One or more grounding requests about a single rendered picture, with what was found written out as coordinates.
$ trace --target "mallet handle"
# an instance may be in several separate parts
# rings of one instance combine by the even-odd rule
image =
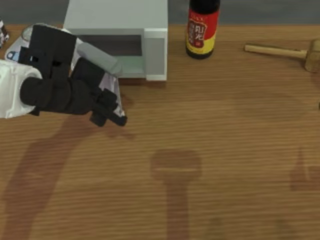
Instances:
[[[267,46],[259,44],[246,44],[244,46],[246,52],[268,54],[276,56],[284,56],[298,59],[306,59],[308,51],[299,49],[287,49],[277,46]]]

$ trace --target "brown wooden surface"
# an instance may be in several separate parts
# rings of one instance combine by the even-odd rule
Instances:
[[[168,82],[122,86],[125,128],[0,120],[0,239],[318,240],[320,75],[243,46],[307,49],[320,26],[218,31],[199,61],[170,27]]]

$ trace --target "red label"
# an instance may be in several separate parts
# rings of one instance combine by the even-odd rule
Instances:
[[[189,49],[202,49],[203,53],[212,50],[217,31],[218,16],[218,11],[202,15],[189,9],[187,25],[187,45]]]

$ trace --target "black bottle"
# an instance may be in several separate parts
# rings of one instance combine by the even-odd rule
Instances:
[[[186,30],[186,53],[206,59],[215,48],[220,0],[190,0]]]

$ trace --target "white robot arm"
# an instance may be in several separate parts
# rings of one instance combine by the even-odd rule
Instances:
[[[21,85],[27,78],[42,79],[42,76],[32,66],[0,60],[0,118],[23,116],[35,109],[20,99]]]

